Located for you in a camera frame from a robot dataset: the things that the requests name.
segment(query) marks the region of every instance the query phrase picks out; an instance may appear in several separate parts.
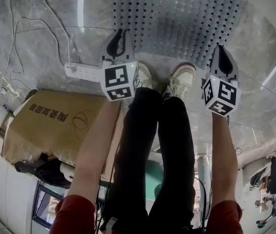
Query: forearm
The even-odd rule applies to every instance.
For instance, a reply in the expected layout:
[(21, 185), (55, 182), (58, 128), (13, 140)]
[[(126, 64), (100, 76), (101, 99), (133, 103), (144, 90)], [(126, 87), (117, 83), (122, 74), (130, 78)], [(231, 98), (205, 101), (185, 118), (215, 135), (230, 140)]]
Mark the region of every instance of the forearm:
[(94, 202), (103, 166), (106, 162), (120, 102), (106, 101), (81, 144), (74, 178), (68, 195), (80, 195)]
[(227, 120), (212, 115), (212, 190), (213, 202), (235, 199), (238, 163)]

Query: window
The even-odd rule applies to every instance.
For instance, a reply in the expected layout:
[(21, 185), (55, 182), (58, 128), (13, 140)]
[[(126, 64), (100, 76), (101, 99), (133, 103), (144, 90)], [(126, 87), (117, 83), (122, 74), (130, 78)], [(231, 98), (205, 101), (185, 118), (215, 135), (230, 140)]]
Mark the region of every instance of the window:
[(55, 220), (55, 207), (62, 198), (63, 196), (38, 184), (35, 193), (32, 219), (38, 224), (50, 229)]

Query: power strip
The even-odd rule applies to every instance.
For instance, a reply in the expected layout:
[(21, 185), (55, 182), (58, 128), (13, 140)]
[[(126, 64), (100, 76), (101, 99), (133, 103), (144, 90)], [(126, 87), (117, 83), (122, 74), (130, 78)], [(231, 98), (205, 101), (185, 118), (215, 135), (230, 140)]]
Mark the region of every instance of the power strip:
[(83, 80), (90, 80), (94, 82), (100, 82), (98, 66), (74, 63), (71, 62), (71, 66), (68, 62), (64, 63), (65, 73), (68, 77), (79, 78)]

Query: white sneaker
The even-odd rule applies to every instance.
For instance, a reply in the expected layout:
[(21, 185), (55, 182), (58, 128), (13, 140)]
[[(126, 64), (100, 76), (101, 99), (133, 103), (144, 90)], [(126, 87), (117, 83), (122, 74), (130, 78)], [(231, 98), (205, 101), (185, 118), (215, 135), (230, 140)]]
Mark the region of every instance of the white sneaker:
[(139, 82), (137, 87), (144, 87), (153, 89), (152, 86), (152, 75), (148, 67), (143, 63), (139, 63)]
[(180, 99), (184, 98), (187, 91), (190, 90), (196, 77), (196, 70), (191, 65), (182, 65), (174, 72), (170, 78), (170, 84), (164, 93), (164, 99), (172, 96)]

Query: tiled floor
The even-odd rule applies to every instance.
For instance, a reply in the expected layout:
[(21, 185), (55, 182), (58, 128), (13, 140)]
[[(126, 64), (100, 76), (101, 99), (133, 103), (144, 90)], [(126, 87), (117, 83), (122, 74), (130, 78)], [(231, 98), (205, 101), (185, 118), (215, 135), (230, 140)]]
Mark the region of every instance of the tiled floor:
[[(57, 12), (70, 35), (72, 62), (99, 64), (99, 47), (113, 32), (112, 0), (47, 0)], [(260, 1), (255, 7), (247, 4), (244, 14), (226, 48), (239, 66), (242, 89), (239, 108), (230, 118), (235, 147), (242, 148), (239, 165), (265, 156), (276, 149), (276, 29), (265, 18), (275, 15), (262, 11)], [(67, 40), (43, 0), (11, 0), (14, 25), (20, 17), (42, 19), (57, 36), (62, 61), (67, 61)], [(0, 0), (0, 78), (7, 66), (12, 43), (11, 15), (8, 0)], [(12, 74), (13, 87), (23, 96), (29, 89), (54, 89), (102, 94), (100, 85), (90, 81), (68, 78), (56, 58), (56, 42), (41, 23), (19, 23), (16, 48), (24, 67), (23, 75)], [(136, 58), (147, 64), (154, 83), (168, 81), (180, 59), (136, 53)], [(20, 72), (21, 66), (12, 52), (6, 78), (11, 71)], [(200, 89), (205, 71), (197, 67), (197, 79), (186, 104), (191, 123), (195, 150), (211, 154), (211, 114), (204, 109)], [(15, 109), (22, 99), (0, 94), (0, 104)]]

